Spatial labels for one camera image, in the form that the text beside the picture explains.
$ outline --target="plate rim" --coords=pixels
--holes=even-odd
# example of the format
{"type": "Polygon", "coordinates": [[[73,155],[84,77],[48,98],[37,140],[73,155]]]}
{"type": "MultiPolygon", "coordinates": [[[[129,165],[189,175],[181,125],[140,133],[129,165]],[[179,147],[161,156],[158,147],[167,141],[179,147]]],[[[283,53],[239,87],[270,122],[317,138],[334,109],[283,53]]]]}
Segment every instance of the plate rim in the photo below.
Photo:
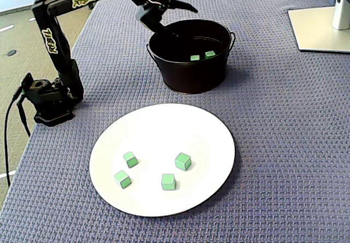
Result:
{"type": "Polygon", "coordinates": [[[111,207],[113,207],[114,209],[116,209],[116,210],[118,210],[118,211],[120,211],[120,212],[122,212],[122,213],[126,213],[126,214],[128,214],[128,215],[132,215],[132,216],[135,216],[135,217],[145,217],[145,218],[170,217],[170,216],[175,216],[175,215],[179,215],[179,214],[185,213],[185,212],[187,212],[187,211],[189,211],[189,210],[192,210],[192,209],[194,209],[194,208],[196,208],[196,207],[199,207],[199,206],[201,206],[203,203],[205,203],[207,200],[209,200],[210,198],[212,198],[213,196],[215,196],[215,195],[217,194],[217,192],[219,192],[219,191],[222,189],[222,187],[223,187],[224,184],[227,182],[227,180],[229,179],[229,177],[232,175],[232,171],[233,171],[233,169],[234,169],[234,167],[235,167],[235,163],[236,163],[236,158],[237,158],[237,157],[236,157],[236,142],[235,142],[234,136],[233,136],[232,132],[230,131],[230,129],[227,127],[227,125],[226,125],[222,120],[220,120],[220,118],[219,118],[218,116],[216,116],[216,115],[213,114],[212,112],[209,112],[209,111],[207,111],[207,110],[205,110],[205,109],[203,109],[203,108],[201,108],[201,107],[194,106],[194,105],[188,105],[188,104],[185,104],[185,103],[175,103],[175,102],[157,103],[157,104],[154,104],[154,105],[147,105],[147,106],[138,108],[138,109],[136,109],[136,110],[133,110],[133,111],[131,111],[131,112],[129,112],[129,113],[126,113],[126,114],[122,115],[122,116],[119,117],[117,120],[115,120],[114,122],[112,122],[112,123],[99,135],[99,137],[97,138],[97,140],[94,142],[94,146],[92,147],[92,150],[91,150],[91,152],[90,152],[89,177],[90,177],[91,183],[92,183],[92,185],[93,185],[93,187],[94,187],[94,191],[98,194],[98,196],[99,196],[100,198],[102,198],[103,201],[106,202],[108,205],[110,205],[111,207]],[[216,119],[218,119],[223,125],[225,125],[226,129],[228,130],[228,132],[230,133],[230,135],[231,135],[231,137],[232,137],[232,141],[233,141],[233,144],[234,144],[234,146],[233,146],[233,149],[234,149],[234,155],[233,155],[233,156],[234,156],[234,159],[233,159],[233,161],[234,161],[234,162],[233,162],[233,165],[232,165],[232,168],[231,168],[230,172],[228,173],[228,175],[227,175],[225,181],[221,184],[221,186],[220,186],[211,196],[209,196],[209,197],[208,197],[207,199],[205,199],[203,202],[201,202],[201,203],[199,203],[199,204],[197,204],[197,205],[195,205],[195,206],[193,206],[193,207],[190,207],[190,208],[188,208],[188,209],[186,209],[186,210],[183,210],[183,211],[180,211],[180,212],[177,212],[177,213],[172,213],[172,214],[167,214],[167,215],[144,216],[144,215],[137,215],[137,214],[134,214],[134,213],[129,213],[129,212],[126,212],[126,211],[124,211],[124,210],[121,210],[121,209],[119,209],[119,208],[113,206],[111,203],[109,203],[109,202],[98,192],[98,190],[97,190],[97,188],[96,188],[96,185],[95,185],[95,182],[93,181],[93,178],[92,178],[92,176],[91,176],[91,168],[92,168],[91,157],[92,157],[92,152],[94,151],[95,145],[96,145],[97,141],[100,139],[100,137],[103,135],[103,133],[104,133],[105,131],[107,131],[108,128],[110,128],[115,122],[117,122],[117,121],[118,121],[119,119],[121,119],[122,117],[124,117],[124,116],[126,116],[126,115],[129,115],[129,114],[131,114],[131,113],[133,113],[133,112],[136,112],[136,111],[138,111],[138,110],[144,109],[144,108],[154,107],[154,106],[163,106],[163,105],[181,105],[181,106],[189,106],[189,107],[198,108],[198,109],[200,109],[200,110],[203,110],[203,111],[205,111],[205,112],[211,114],[211,115],[214,116],[216,119]]]}

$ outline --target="black metal bucket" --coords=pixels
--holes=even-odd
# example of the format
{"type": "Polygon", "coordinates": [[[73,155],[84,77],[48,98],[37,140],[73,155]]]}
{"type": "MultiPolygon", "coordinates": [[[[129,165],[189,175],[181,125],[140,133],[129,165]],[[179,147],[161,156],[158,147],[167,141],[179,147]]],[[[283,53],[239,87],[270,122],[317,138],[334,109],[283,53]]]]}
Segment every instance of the black metal bucket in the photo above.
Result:
{"type": "Polygon", "coordinates": [[[183,20],[166,27],[182,38],[190,39],[176,44],[174,40],[168,41],[163,34],[155,33],[151,37],[147,50],[157,63],[165,84],[187,94],[199,94],[221,84],[226,76],[226,64],[235,43],[235,34],[209,20],[183,20]],[[214,51],[216,55],[205,59],[205,53],[209,51],[214,51]],[[200,60],[190,61],[193,55],[199,55],[200,60]]]}

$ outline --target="floor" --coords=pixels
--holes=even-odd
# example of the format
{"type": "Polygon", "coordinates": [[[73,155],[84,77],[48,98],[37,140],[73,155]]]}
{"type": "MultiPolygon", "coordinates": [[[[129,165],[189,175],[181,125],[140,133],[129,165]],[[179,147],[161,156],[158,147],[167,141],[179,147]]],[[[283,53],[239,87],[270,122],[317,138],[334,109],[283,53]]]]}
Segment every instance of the floor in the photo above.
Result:
{"type": "MultiPolygon", "coordinates": [[[[91,10],[85,7],[58,17],[71,48],[90,13],[91,10]]],[[[35,20],[29,21],[32,17],[30,10],[0,16],[0,29],[15,25],[9,30],[0,32],[0,207],[3,205],[8,190],[6,178],[1,174],[5,173],[4,118],[12,95],[27,72],[31,72],[34,79],[53,80],[57,77],[56,69],[46,51],[37,23],[35,20]],[[6,56],[7,52],[13,49],[17,50],[17,53],[13,56],[6,56]]],[[[24,101],[23,106],[27,115],[28,127],[32,131],[35,125],[34,107],[27,100],[24,101]]],[[[13,106],[10,111],[7,136],[9,168],[12,171],[16,170],[28,141],[16,106],[13,106]]]]}

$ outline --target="white monitor base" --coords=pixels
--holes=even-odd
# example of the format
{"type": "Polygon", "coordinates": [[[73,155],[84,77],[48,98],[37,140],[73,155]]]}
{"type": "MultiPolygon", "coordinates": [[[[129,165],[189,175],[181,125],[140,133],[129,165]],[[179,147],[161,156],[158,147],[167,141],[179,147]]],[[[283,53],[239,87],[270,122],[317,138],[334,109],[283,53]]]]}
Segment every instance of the white monitor base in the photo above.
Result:
{"type": "Polygon", "coordinates": [[[334,8],[288,11],[300,50],[350,53],[350,30],[332,27],[334,8]]]}

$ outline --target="table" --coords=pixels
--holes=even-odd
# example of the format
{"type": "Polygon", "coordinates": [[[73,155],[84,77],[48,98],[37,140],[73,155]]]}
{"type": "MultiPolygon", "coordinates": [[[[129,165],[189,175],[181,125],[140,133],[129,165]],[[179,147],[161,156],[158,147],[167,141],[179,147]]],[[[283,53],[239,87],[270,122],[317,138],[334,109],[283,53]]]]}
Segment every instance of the table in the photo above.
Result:
{"type": "Polygon", "coordinates": [[[1,242],[350,241],[350,58],[299,52],[287,13],[334,0],[184,1],[200,13],[169,10],[164,24],[203,18],[236,33],[225,82],[172,92],[132,2],[99,2],[73,50],[84,101],[73,120],[35,127],[2,209],[1,242]],[[235,167],[188,212],[130,216],[95,191],[90,152],[124,114],[168,102],[218,116],[235,138],[235,167]]]}

